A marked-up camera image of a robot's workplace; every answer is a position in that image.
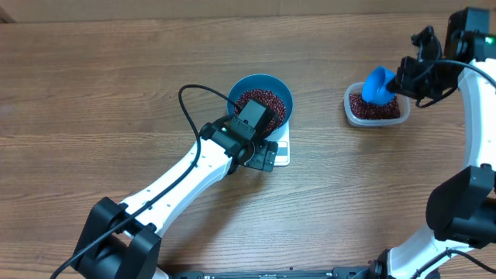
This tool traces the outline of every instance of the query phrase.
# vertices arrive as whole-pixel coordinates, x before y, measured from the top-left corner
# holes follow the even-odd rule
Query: beige wall
[[[496,0],[0,0],[15,22],[177,19],[496,9]]]

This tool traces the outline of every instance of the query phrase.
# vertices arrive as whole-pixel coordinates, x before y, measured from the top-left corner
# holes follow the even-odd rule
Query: wooden tabletop
[[[89,210],[148,186],[194,142],[184,84],[227,94],[279,77],[294,96],[291,164],[239,170],[172,224],[159,263],[203,271],[367,265],[425,223],[431,190],[462,167],[459,94],[404,124],[351,127],[343,94],[378,65],[415,55],[409,36],[450,14],[329,15],[0,25],[0,277],[47,278]],[[225,102],[191,90],[197,126]],[[496,264],[496,249],[472,253]],[[465,259],[444,277],[488,277]],[[79,277],[67,269],[62,277]]]

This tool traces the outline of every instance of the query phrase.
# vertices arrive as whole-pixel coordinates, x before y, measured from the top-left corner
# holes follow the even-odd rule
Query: blue bowl
[[[293,96],[288,86],[277,77],[268,74],[252,74],[238,81],[231,89],[229,98],[237,101],[241,94],[251,89],[271,90],[277,97],[281,98],[286,106],[286,117],[282,122],[283,126],[293,115]],[[234,105],[227,103],[227,113],[234,113]]]

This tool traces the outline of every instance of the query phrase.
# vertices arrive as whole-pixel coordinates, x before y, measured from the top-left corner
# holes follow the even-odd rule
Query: red beans
[[[359,119],[396,119],[401,117],[401,112],[396,96],[386,105],[374,105],[365,102],[361,93],[350,94],[350,107],[354,116]]]
[[[282,125],[284,118],[286,117],[286,106],[282,102],[281,98],[275,95],[271,90],[252,89],[242,93],[241,97],[239,97],[238,101],[236,101],[236,104],[243,108],[244,105],[252,98],[262,102],[264,105],[271,108],[277,113],[279,121],[276,127],[279,128]],[[239,115],[241,111],[235,108],[234,113],[236,115]],[[269,126],[267,127],[267,131],[271,131],[272,129],[274,129],[274,122],[274,119],[270,121]]]

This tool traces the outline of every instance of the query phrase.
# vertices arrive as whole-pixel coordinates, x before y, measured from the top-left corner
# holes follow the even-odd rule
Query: transparent container
[[[389,125],[396,125],[404,122],[410,116],[410,101],[408,97],[400,94],[396,94],[398,99],[398,104],[400,108],[401,117],[398,119],[379,119],[379,120],[367,120],[359,119],[352,112],[350,107],[350,94],[352,93],[362,93],[362,88],[364,82],[357,82],[348,87],[348,90],[344,93],[344,111],[346,112],[346,117],[351,126],[355,127],[382,127]]]

